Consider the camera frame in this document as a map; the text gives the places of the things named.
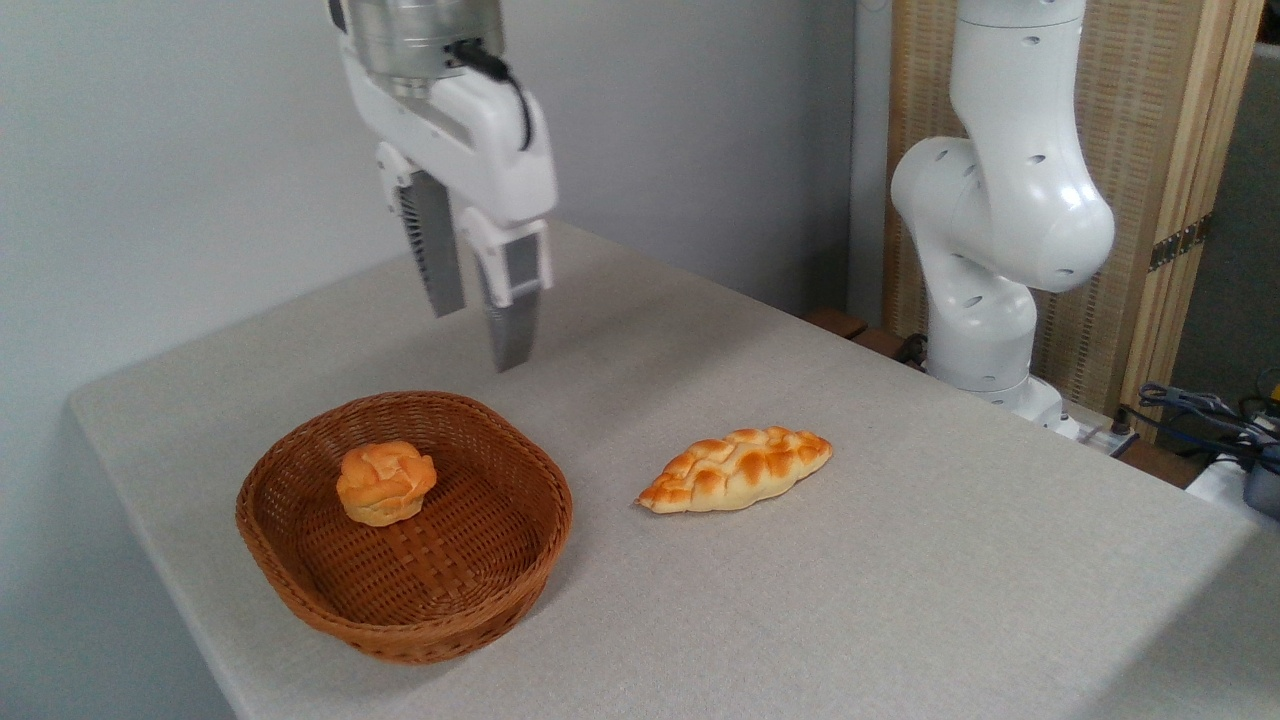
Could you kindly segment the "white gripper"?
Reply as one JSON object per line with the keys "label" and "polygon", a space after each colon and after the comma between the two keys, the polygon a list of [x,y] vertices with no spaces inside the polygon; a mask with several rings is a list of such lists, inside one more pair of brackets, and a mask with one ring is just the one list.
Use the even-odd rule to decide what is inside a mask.
{"label": "white gripper", "polygon": [[476,206],[460,214],[460,231],[477,264],[495,369],[526,363],[540,295],[553,286],[548,225],[538,218],[558,202],[538,100],[472,68],[436,79],[421,97],[397,96],[370,77],[351,41],[339,49],[361,119],[388,142],[378,145],[381,187],[434,314],[465,307],[449,188]]}

